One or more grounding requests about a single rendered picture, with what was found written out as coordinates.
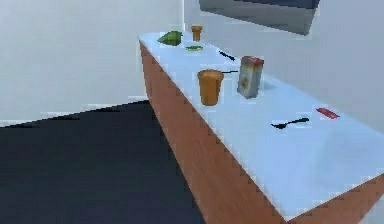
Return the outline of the small orange cup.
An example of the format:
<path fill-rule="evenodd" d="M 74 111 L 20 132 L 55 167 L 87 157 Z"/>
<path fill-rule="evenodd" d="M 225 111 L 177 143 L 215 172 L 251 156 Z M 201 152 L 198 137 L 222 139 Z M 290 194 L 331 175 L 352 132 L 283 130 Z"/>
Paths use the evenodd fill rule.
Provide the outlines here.
<path fill-rule="evenodd" d="M 199 42 L 201 39 L 201 32 L 202 32 L 203 27 L 199 25 L 193 25 L 191 27 L 192 35 L 193 35 L 193 40 L 196 42 Z"/>

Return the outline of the large orange cup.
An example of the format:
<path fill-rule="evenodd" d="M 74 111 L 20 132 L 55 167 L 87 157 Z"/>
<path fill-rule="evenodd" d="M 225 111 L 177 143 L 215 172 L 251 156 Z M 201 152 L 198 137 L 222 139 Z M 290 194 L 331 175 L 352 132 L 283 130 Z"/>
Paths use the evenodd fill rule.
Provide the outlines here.
<path fill-rule="evenodd" d="M 201 103 L 205 106 L 217 104 L 224 74 L 221 71 L 206 69 L 198 72 Z"/>

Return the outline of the colourful carton box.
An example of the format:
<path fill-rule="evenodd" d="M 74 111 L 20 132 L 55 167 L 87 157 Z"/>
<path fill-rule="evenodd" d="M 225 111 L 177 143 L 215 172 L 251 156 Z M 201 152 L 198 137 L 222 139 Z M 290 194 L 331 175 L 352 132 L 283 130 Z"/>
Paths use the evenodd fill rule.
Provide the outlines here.
<path fill-rule="evenodd" d="M 243 56 L 239 71 L 237 92 L 246 99 L 258 95 L 264 61 L 254 56 Z"/>

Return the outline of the green leafy vegetable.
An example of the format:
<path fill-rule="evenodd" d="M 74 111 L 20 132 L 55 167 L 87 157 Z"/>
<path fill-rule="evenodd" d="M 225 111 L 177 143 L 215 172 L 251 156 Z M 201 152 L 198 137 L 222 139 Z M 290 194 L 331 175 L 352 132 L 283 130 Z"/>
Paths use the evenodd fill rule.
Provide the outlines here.
<path fill-rule="evenodd" d="M 162 37 L 158 39 L 159 43 L 170 45 L 170 46 L 177 46 L 181 43 L 181 38 L 183 34 L 179 31 L 169 31 Z"/>

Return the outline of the red flat card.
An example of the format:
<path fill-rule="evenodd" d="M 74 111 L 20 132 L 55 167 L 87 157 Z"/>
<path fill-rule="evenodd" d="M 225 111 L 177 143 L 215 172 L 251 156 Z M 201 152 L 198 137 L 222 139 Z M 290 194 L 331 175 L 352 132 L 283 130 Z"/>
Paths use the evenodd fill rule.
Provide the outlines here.
<path fill-rule="evenodd" d="M 339 118 L 338 114 L 332 112 L 331 110 L 329 110 L 327 108 L 317 108 L 316 111 L 321 113 L 322 115 L 326 116 L 329 119 L 337 119 L 337 118 Z"/>

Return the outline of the white topped wooden counter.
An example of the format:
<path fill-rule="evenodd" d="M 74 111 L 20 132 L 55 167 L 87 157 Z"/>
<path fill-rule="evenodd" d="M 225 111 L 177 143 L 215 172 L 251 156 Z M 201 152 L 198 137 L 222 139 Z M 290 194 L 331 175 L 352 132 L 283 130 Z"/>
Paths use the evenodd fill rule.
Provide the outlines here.
<path fill-rule="evenodd" d="M 384 134 L 343 113 L 327 118 L 316 111 L 322 106 L 318 100 L 270 76 L 262 77 L 256 98 L 246 99 L 236 91 L 239 72 L 223 73 L 217 104 L 205 106 L 198 72 L 239 71 L 239 60 L 205 43 L 199 44 L 203 50 L 187 51 L 194 44 L 188 34 L 176 47 L 159 38 L 157 33 L 140 37 L 284 218 L 326 213 L 330 203 L 348 194 L 375 193 L 384 202 Z M 310 121 L 271 126 L 300 118 Z"/>

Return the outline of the black spoon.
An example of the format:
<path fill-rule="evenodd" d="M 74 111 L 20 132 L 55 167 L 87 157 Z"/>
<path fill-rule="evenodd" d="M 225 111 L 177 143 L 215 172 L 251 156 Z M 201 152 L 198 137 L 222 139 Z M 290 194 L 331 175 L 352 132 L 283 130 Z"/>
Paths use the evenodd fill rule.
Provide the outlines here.
<path fill-rule="evenodd" d="M 292 120 L 292 121 L 289 121 L 289 122 L 286 122 L 286 123 L 271 124 L 271 126 L 277 128 L 277 129 L 284 129 L 284 128 L 286 128 L 290 124 L 305 123 L 305 122 L 309 122 L 309 121 L 310 121 L 309 118 L 300 118 L 300 119 Z"/>

